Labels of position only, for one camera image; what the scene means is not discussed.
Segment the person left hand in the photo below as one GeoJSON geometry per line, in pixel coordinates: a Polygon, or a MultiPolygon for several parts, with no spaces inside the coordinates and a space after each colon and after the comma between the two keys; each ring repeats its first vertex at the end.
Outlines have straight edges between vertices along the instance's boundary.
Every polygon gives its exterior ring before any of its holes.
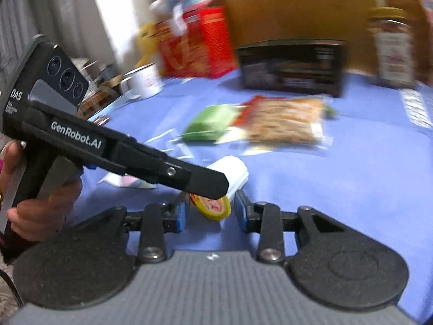
{"type": "MultiPolygon", "coordinates": [[[[10,140],[1,151],[1,192],[6,193],[12,174],[23,158],[23,147],[10,140]]],[[[40,242],[55,236],[65,225],[82,190],[81,178],[66,183],[45,200],[24,200],[7,211],[12,230],[27,241],[40,242]]]]}

